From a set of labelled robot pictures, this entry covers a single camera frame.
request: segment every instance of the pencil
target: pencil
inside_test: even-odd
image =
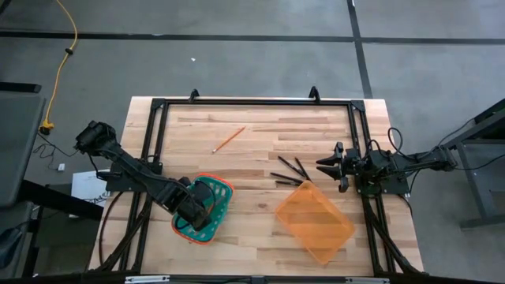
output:
[[[212,154],[216,153],[219,149],[221,149],[224,145],[226,145],[228,142],[230,142],[233,138],[236,137],[236,135],[240,134],[242,131],[244,131],[245,126],[239,129],[234,135],[232,135],[230,138],[226,139],[224,142],[222,142],[216,149],[212,150]]]

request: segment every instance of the black cable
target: black cable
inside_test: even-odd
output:
[[[396,147],[396,145],[393,143],[393,138],[391,138],[391,131],[394,130],[396,131],[396,133],[400,136],[400,146]],[[389,140],[389,143],[391,144],[391,146],[396,150],[396,153],[398,153],[399,155],[401,155],[403,158],[405,159],[409,159],[411,161],[418,161],[420,159],[423,159],[424,157],[427,157],[428,155],[431,155],[433,153],[433,151],[435,151],[436,147],[434,147],[432,150],[424,153],[423,155],[420,155],[419,157],[410,157],[406,154],[404,154],[402,152],[402,147],[403,147],[403,135],[402,135],[402,132],[395,128],[395,127],[390,127],[388,130],[387,130],[387,139]]]
[[[403,201],[405,201],[405,203],[409,207],[410,216],[413,216],[413,214],[412,214],[412,206],[410,206],[410,202],[402,194],[398,194],[398,197],[400,197],[401,199],[403,199]]]
[[[54,216],[55,216],[56,214],[58,214],[58,213],[62,213],[62,212],[61,212],[61,211],[56,211],[55,213],[53,213],[53,214],[51,214],[51,215],[49,215],[49,216],[46,216],[46,217],[42,217],[41,219],[29,219],[28,221],[21,222],[21,223],[19,223],[19,224],[15,225],[15,226],[10,227],[9,229],[15,229],[15,228],[17,228],[17,227],[19,227],[19,226],[23,226],[24,224],[26,224],[26,223],[30,223],[30,222],[32,222],[32,221],[42,221],[42,220],[45,220],[45,219],[49,219],[49,218],[51,218],[51,217],[54,217]]]
[[[40,153],[39,154],[39,158],[41,158],[41,159],[50,158],[50,162],[47,164],[47,168],[50,169],[50,170],[58,170],[58,168],[51,167],[51,165],[54,162],[54,153],[56,152],[56,150],[60,151],[63,155],[65,155],[67,157],[72,157],[75,154],[77,154],[77,152],[79,151],[79,150],[76,150],[72,154],[67,154],[65,151],[63,151],[62,149],[60,149],[58,146],[56,146],[55,144],[52,144],[48,139],[46,139],[46,137],[40,135],[40,133],[37,133],[37,135],[40,138],[42,138],[44,141],[46,141],[46,143],[43,143],[43,144],[39,145],[37,148],[33,149],[32,153],[33,154]],[[52,150],[50,151],[49,154],[45,154],[44,155],[44,153],[46,152],[46,150],[49,147],[52,147]]]
[[[487,162],[487,163],[485,163],[485,164],[483,164],[483,165],[476,166],[476,167],[474,167],[474,168],[469,168],[469,169],[465,169],[465,168],[464,168],[464,169],[462,169],[462,168],[455,168],[455,170],[479,170],[479,169],[481,169],[481,168],[483,168],[483,167],[485,167],[485,166],[487,166],[487,165],[489,165],[489,164],[491,164],[491,163],[495,162],[496,160],[498,160],[498,159],[500,159],[500,158],[502,158],[502,157],[505,157],[505,154],[499,155],[498,157],[496,157],[496,158],[492,159],[491,161],[489,161],[489,162]]]
[[[37,135],[38,135],[40,138],[42,138],[44,141],[46,141],[46,142],[47,142],[50,146],[54,147],[56,150],[60,151],[63,155],[65,155],[65,156],[67,156],[67,157],[72,157],[73,155],[77,154],[77,152],[79,151],[79,150],[76,150],[76,151],[75,151],[74,153],[72,153],[72,154],[67,154],[67,153],[65,153],[62,149],[58,148],[58,146],[56,146],[56,145],[52,144],[52,143],[51,143],[48,139],[46,139],[46,137],[44,137],[44,136],[40,135],[40,133],[37,133]]]
[[[181,216],[177,216],[175,217],[175,221],[174,221],[174,225],[175,225],[175,229],[177,229],[178,231],[181,231],[185,228],[187,228],[189,226],[189,222],[186,222],[186,224],[184,226],[179,226],[179,221],[181,220]]]
[[[456,132],[458,132],[459,130],[463,129],[465,126],[467,126],[471,121],[473,120],[473,118],[469,119],[467,122],[465,122],[464,125],[462,125],[460,128],[456,129],[455,131],[447,134],[444,138],[442,138],[442,140],[440,140],[440,142],[437,144],[437,146],[440,146],[442,144],[442,142],[444,140],[446,140],[447,138],[449,138],[449,136],[455,134]]]
[[[103,231],[105,228],[105,223],[107,222],[107,219],[109,218],[110,210],[116,204],[118,201],[119,197],[123,194],[123,192],[120,192],[117,194],[117,196],[114,197],[112,202],[110,202],[109,207],[107,208],[107,211],[105,212],[105,215],[103,216],[103,221],[102,221],[102,226],[100,227],[100,234],[98,237],[98,257],[100,261],[100,265],[103,265],[103,247],[102,247],[102,239],[103,239]]]
[[[413,187],[413,183],[416,181],[416,178],[417,178],[417,174],[419,174],[421,170],[417,170],[415,175],[412,177],[412,181],[410,182],[410,190],[409,190],[409,193],[412,193],[412,187]]]
[[[106,181],[104,178],[102,178],[102,177],[100,177],[100,176],[98,175],[98,167],[96,167],[96,165],[95,165],[95,161],[93,161],[93,158],[92,158],[92,156],[91,156],[91,155],[89,155],[89,153],[88,153],[88,157],[89,157],[89,161],[90,161],[90,162],[92,163],[92,165],[93,165],[93,168],[95,169],[95,172],[96,172],[96,174],[95,174],[95,175],[96,175],[96,178],[98,178],[99,180],[102,180],[102,181]]]
[[[382,155],[384,158],[389,158],[389,155],[390,155],[391,153],[390,153],[390,152],[388,152],[388,151],[384,151],[384,150],[382,150],[382,149],[380,148],[379,142],[377,142],[377,140],[375,140],[375,139],[371,139],[371,140],[367,143],[367,145],[366,145],[366,152],[365,152],[365,158],[366,158],[366,157],[368,157],[368,155],[370,154],[370,153],[369,153],[369,152],[370,152],[370,150],[373,150],[373,148],[372,148],[372,142],[376,144],[376,146],[377,146],[377,150],[379,150],[380,155]]]

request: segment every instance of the yellow cable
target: yellow cable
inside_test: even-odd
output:
[[[64,5],[59,0],[56,0],[56,2],[63,9],[63,11],[65,12],[66,16],[69,18],[69,20],[73,26],[73,42],[72,42],[72,45],[69,47],[70,52],[72,53],[73,48],[76,46],[76,43],[77,43],[76,23],[73,21],[72,16],[70,15],[69,11],[67,11],[67,9],[64,7]],[[51,107],[53,105],[54,98],[56,97],[56,91],[58,90],[58,82],[60,80],[60,72],[62,71],[62,68],[65,65],[67,59],[69,59],[68,52],[65,54],[65,57],[63,58],[62,63],[60,63],[60,66],[58,67],[58,71],[56,72],[56,80],[54,82],[53,95],[51,96],[50,101],[49,101],[49,105],[47,106],[46,118],[42,121],[42,126],[40,126],[41,130],[44,130],[44,132],[45,132],[44,134],[49,134],[49,130],[54,128],[54,123],[49,122],[49,113],[51,112]]]

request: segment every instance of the wood grain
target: wood grain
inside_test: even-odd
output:
[[[140,156],[151,100],[133,97],[130,103],[122,146],[134,156]],[[391,149],[385,102],[369,99],[365,105],[372,138],[382,149]],[[242,126],[245,130],[239,136],[211,154]],[[216,174],[233,184],[236,191],[229,213],[209,245],[192,244],[179,237],[170,227],[171,216],[153,205],[142,273],[372,275],[359,195],[352,187],[339,193],[338,182],[316,170],[315,161],[328,157],[337,140],[344,143],[344,148],[352,147],[347,112],[339,106],[171,106],[163,143],[163,174],[173,178],[195,178],[202,172]],[[318,264],[275,217],[274,210],[294,188],[275,184],[269,173],[296,177],[277,160],[278,155],[291,162],[298,157],[314,183],[355,225],[355,234],[328,265]],[[123,194],[111,211],[103,239],[105,256],[125,232],[132,195]],[[383,199],[391,237],[412,265],[422,270],[409,208],[397,196]],[[377,244],[385,267],[382,242]],[[136,246],[137,237],[130,265]],[[96,245],[90,268],[98,264]]]

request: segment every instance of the black metal frame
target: black metal frame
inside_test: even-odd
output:
[[[368,121],[366,118],[365,104],[363,100],[342,100],[342,99],[326,99],[323,100],[320,98],[320,94],[317,91],[316,87],[312,87],[309,98],[308,99],[213,99],[212,97],[202,98],[197,90],[193,90],[191,96],[189,98],[161,98],[161,99],[153,99],[151,101],[151,109],[148,117],[148,125],[146,128],[146,133],[144,137],[144,146],[142,148],[141,159],[148,160],[148,157],[153,156],[154,163],[159,163],[161,151],[163,148],[163,138],[166,128],[166,120],[168,117],[168,111],[170,105],[270,105],[270,106],[335,106],[335,107],[345,107],[347,109],[347,113],[349,115],[349,123],[351,130],[351,140],[353,141],[353,147],[358,150],[361,154],[359,136],[357,134],[357,123],[355,114],[359,114],[359,118],[361,120],[361,127],[363,129],[364,142],[367,144],[370,141],[370,133],[368,130]],[[161,119],[159,122],[158,136],[155,143],[155,150],[153,155],[149,155],[149,145],[152,141],[152,135],[154,130],[155,116],[161,110]],[[137,211],[140,203],[140,194],[139,192],[135,192],[133,195],[132,205],[129,213],[128,219],[128,228],[131,228],[137,218]],[[366,196],[361,196],[362,203],[364,206],[369,204],[369,199]],[[383,227],[383,231],[386,235],[387,232],[387,224],[386,224],[386,215],[383,207],[382,198],[375,198],[376,206],[378,209],[378,219],[380,225]],[[152,205],[152,201],[150,199],[146,199],[144,206],[148,207],[150,212]],[[137,246],[137,254],[132,266],[132,270],[140,273],[142,259],[144,256],[144,247],[148,232],[149,220],[147,219],[141,229],[140,236]],[[380,266],[379,254],[377,252],[375,233],[372,226],[372,220],[369,216],[365,215],[365,225],[367,228],[368,235],[368,245],[370,247],[370,256],[372,258],[372,266],[374,274],[383,271]],[[393,257],[390,252],[386,249],[387,254],[387,271],[394,272],[395,265],[393,261]],[[122,254],[120,261],[120,270],[126,270],[129,258],[129,247]],[[311,277],[310,281],[317,280],[318,277]]]
[[[145,161],[149,157],[153,157],[151,162],[153,165],[159,165],[161,152],[163,149],[163,138],[166,128],[166,120],[170,105],[269,105],[269,106],[335,106],[345,107],[349,116],[351,140],[353,147],[361,154],[360,141],[357,131],[357,123],[355,114],[359,115],[365,145],[370,141],[370,133],[368,129],[368,121],[366,118],[365,102],[363,100],[342,100],[342,99],[321,99],[319,92],[314,87],[312,88],[309,98],[307,99],[220,99],[220,98],[202,98],[198,95],[197,90],[193,90],[189,98],[159,98],[151,101],[151,109],[148,117],[148,125],[144,137],[144,146],[142,148],[141,158]],[[161,119],[159,122],[158,136],[155,143],[154,155],[149,155],[150,144],[155,124],[155,117],[158,111],[161,110]],[[151,214],[152,199],[146,198],[144,206],[137,216],[137,211],[140,203],[139,192],[134,193],[132,206],[130,208],[128,220],[128,237],[123,239],[118,247],[114,250],[115,257],[107,260],[106,263],[93,271],[87,271],[83,274],[72,275],[56,275],[35,278],[17,278],[0,281],[0,283],[74,283],[74,282],[97,282],[97,283],[124,283],[126,276],[141,276],[141,265],[144,258],[144,249],[147,239],[149,215]],[[370,257],[372,260],[372,269],[374,278],[359,278],[359,277],[332,277],[332,276],[254,276],[254,275],[168,275],[171,281],[188,282],[201,281],[206,283],[223,283],[223,282],[247,282],[250,284],[267,284],[269,282],[358,282],[364,280],[366,282],[387,283],[470,283],[475,281],[461,280],[454,278],[441,278],[420,273],[408,264],[408,261],[401,255],[394,242],[389,237],[387,232],[386,216],[383,207],[382,197],[379,195],[374,198],[376,201],[378,216],[372,211],[370,199],[367,196],[361,195],[361,202],[364,208],[365,227],[368,236],[368,246],[370,249]],[[133,238],[133,233],[140,230],[139,241],[137,244],[137,252],[131,269],[127,269],[130,242]],[[386,251],[387,270],[383,270],[380,266],[379,254],[377,252],[375,233],[378,233],[384,241]],[[114,265],[120,260],[118,271],[111,271]],[[395,272],[395,260],[401,267],[403,273]]]

